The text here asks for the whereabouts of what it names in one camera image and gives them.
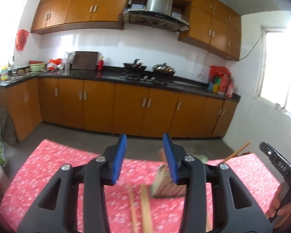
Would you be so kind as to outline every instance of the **cabinet handle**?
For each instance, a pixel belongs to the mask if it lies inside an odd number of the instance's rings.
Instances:
[[[146,106],[146,98],[143,98],[143,100],[142,100],[142,108],[144,108],[145,106]]]
[[[148,100],[148,105],[146,108],[148,109],[148,108],[150,108],[150,106],[151,106],[151,99]]]
[[[177,111],[180,109],[180,107],[181,107],[181,102],[178,103]]]

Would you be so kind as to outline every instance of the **electrical cable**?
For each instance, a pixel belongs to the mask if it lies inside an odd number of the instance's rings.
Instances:
[[[263,37],[264,33],[260,36],[260,38],[258,39],[258,41],[255,43],[255,45],[252,47],[251,51],[245,56],[243,57],[242,59],[240,59],[239,61],[247,58],[249,56],[249,54],[253,51],[253,49],[255,48],[255,46],[258,44],[258,42],[260,41],[260,39]]]

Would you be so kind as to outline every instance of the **pink tablecloth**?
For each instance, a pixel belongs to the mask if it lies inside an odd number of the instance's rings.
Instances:
[[[0,205],[0,213],[16,231],[23,216],[64,163],[79,166],[88,163],[97,154],[84,152],[44,140],[30,155],[16,174]],[[219,160],[209,161],[216,165]],[[127,185],[133,186],[138,226],[141,232],[139,185],[150,185],[161,162],[125,159],[120,179],[113,187],[106,186],[106,204],[111,232],[133,232]],[[255,154],[236,157],[228,161],[264,212],[279,183]],[[83,231],[83,187],[79,190],[78,230]],[[178,232],[184,199],[151,199],[154,232]],[[207,184],[207,214],[212,218],[211,187]]]

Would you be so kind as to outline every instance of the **bottle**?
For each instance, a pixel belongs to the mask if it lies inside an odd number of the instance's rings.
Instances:
[[[98,71],[102,71],[103,67],[104,67],[104,61],[103,61],[103,56],[100,57],[100,60],[98,61],[98,64],[97,64],[97,69]]]

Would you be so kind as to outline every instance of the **red plastic bag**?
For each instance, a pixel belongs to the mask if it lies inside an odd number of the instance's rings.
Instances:
[[[18,51],[22,51],[24,49],[24,46],[27,42],[27,38],[28,38],[29,32],[21,29],[17,32],[16,34],[16,50]]]

